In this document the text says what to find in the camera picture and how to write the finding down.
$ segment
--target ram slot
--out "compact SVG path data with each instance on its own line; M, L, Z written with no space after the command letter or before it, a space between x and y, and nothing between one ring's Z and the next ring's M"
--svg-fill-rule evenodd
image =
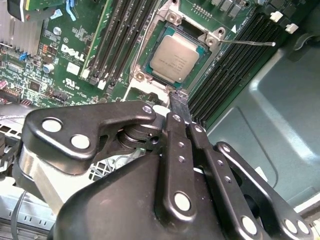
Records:
M244 41L249 40L251 37L252 32L254 29L260 26L261 22L263 21L263 16L255 16L251 19L249 24L245 27L245 29L241 32L239 37L237 39L241 39ZM219 76L221 75L221 72L225 69L227 65L230 66L230 62L235 60L235 54L238 53L238 51L241 48L244 48L245 45L237 45L237 44L230 44L228 46L228 49L226 53L222 56L222 58L215 64L215 67L213 70L209 73L208 77L203 81L201 88L208 91L201 91L199 90L196 94L194 94L189 101L189 109L191 111L196 110L201 107L201 100L206 97L205 94L211 95L211 90L214 88L214 86L219 82Z
M106 69L104 70L104 75L105 74L108 74L108 79L107 81L112 77L113 75L113 72L114 72L114 68L115 68L115 65L117 63L117 61L119 60L120 58L120 53L122 52L123 48L126 46L125 42L127 39L129 39L131 36L131 30L132 28L134 27L134 23L136 21L136 19L139 18L139 15L140 15L140 12L142 10L142 7L144 5L144 3L146 2L147 0L140 0L139 1L139 4L134 4L134 6L132 7L131 11L130 11L130 15L128 17L128 20L126 21L126 24L125 24L125 27L124 27L124 30L122 31L122 33L120 34L119 36L119 39L118 41L116 42L117 43L117 47L115 48L115 51L113 53L113 56L112 57L112 60L111 60L111 63L109 65L107 65Z
M263 37L259 38L258 40L261 42L269 42L274 40L274 36L277 32L277 28L275 29L274 26L269 25L266 28L265 33L266 35L263 35ZM228 97L228 95L232 92L234 87L238 85L238 83L242 80L242 77L244 76L243 73L247 73L254 63L262 56L264 52L266 52L268 47L265 46L258 46L258 47L250 47L249 51L246 51L244 53L245 58L244 63L245 65L239 64L238 62L235 64L236 67L232 70L232 74L227 76L224 80L225 84L218 88L216 91L216 94L214 94L215 97L212 97L210 99L210 106L202 109L198 114L201 116L202 119L209 118L217 106L219 106L222 101Z
M258 13L237 37L239 40L273 42L283 30ZM254 68L263 54L270 51L265 46L232 44L224 56L189 101L191 113L200 121L207 121L235 90L243 78Z
M108 27L106 28L104 32L104 36L102 41L99 44L99 50L97 55L94 58L93 64L90 64L90 67L93 66L93 70L95 72L99 72L103 68L103 61L105 57L105 53L110 51L110 42L112 41L119 24L119 20L123 18L123 14L125 13L126 4L129 0L114 0L112 3L116 3L116 6L114 8L114 11L112 11L111 21L108 24Z
M131 36L133 36L133 37L131 37L127 41L127 43L125 44L126 46L129 46L127 48L128 50L124 51L125 50L124 47L121 50L121 55L124 54L124 57L121 58L121 59L123 59L121 64L119 66L117 66L116 69L114 70L113 76L115 79L119 79L122 72L124 71L126 64L129 61L129 57L132 53L132 50L134 49L134 46L138 41L138 37L140 36L141 32L143 31L152 10L156 6L156 3L157 3L157 1L150 1L150 0L146 1L144 8L142 9L142 14L141 14L140 18L138 19L136 26L134 26L133 32L131 34Z
M250 31L250 33L244 37L245 41L259 42L259 37L264 32L263 29L265 23L264 21L259 20L257 23L258 24L255 24L252 29L259 29L259 31ZM205 85L206 93L202 94L200 98L202 101L198 101L195 106L191 107L192 110L196 108L196 111L194 112L195 115L198 115L200 111L205 108L203 104L208 104L211 97L214 96L219 90L219 87L223 85L225 79L229 75L235 73L234 69L238 66L238 64L245 62L245 56L250 48L257 49L256 46L236 44L230 49L226 61L222 61L220 64L218 63L218 71L215 71L211 74L211 80Z
M106 69L108 68L109 59L113 55L116 49L116 45L121 38L121 35L124 31L125 23L127 22L127 18L131 15L130 10L132 9L134 2L135 0L129 0L129 3L127 2L125 4L124 8L122 9L121 15L116 20L116 27L114 29L115 31L112 36L112 41L108 45L107 50L104 53L101 66L99 67L99 70L101 70L101 72L99 73L99 77L103 77L105 75Z

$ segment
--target heatsink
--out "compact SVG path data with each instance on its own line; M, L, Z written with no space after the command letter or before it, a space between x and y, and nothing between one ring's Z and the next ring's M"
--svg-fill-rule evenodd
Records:
M7 11L7 1L0 0L0 43L21 53L36 55L43 21L22 22Z

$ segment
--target capacitor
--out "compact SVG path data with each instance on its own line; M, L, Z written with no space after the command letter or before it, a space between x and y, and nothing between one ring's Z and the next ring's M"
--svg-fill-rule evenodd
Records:
M44 71L44 73L49 74L53 70L55 70L55 66L52 63L45 64L43 65L42 70Z
M58 27L58 26L55 26L55 27L53 28L53 34L54 34L54 35L57 35L57 36L60 36L60 35L62 34L61 28Z
M7 81L0 81L0 90L5 89L8 86Z

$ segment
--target motherboard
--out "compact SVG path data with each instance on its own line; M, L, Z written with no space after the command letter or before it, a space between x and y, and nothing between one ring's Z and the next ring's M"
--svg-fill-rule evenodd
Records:
M318 2L3 0L1 103L169 106L179 90L212 123Z

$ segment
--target screw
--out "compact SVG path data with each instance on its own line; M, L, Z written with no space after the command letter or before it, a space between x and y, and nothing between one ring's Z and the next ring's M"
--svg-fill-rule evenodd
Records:
M183 156L179 156L179 162L180 163L184 163L186 161L186 159Z
M202 128L198 125L195 125L195 130L199 133L202 133Z
M188 211L191 207L191 203L189 201L189 198L181 193L181 192L177 192L174 195L174 202L176 204L176 206L181 210L181 211Z
M300 220L297 221L299 228L301 229L302 232L304 232L305 234L309 234L309 229L307 228L307 226Z
M230 148L227 145L222 146L223 150L225 150L227 153L230 153Z
M62 124L55 119L47 119L42 122L42 128L50 133L59 132L62 128Z
M62 34L61 28L58 27L58 26L55 26L55 27L53 28L53 34L54 34L54 35L57 35L57 36L60 36L60 35Z
M173 118L178 121L178 122L181 122L181 118L178 116L178 115L173 115Z
M258 232L257 227L256 227L254 221L252 221L249 217L244 216L242 218L242 224L248 233L250 233L252 235L257 234L257 232Z
M292 223L292 221L290 221L288 219L285 219L284 223L285 223L286 227L289 229L290 232L292 232L294 234L298 233L298 230L297 230L296 226Z
M224 180L226 180L229 184L231 183L231 178L228 177L228 176L225 176L225 177L224 177Z
M71 138L71 143L77 149L87 149L90 146L90 140L85 135L75 135Z
M143 106L143 111L145 111L147 114L151 114L152 113L152 109L149 106Z

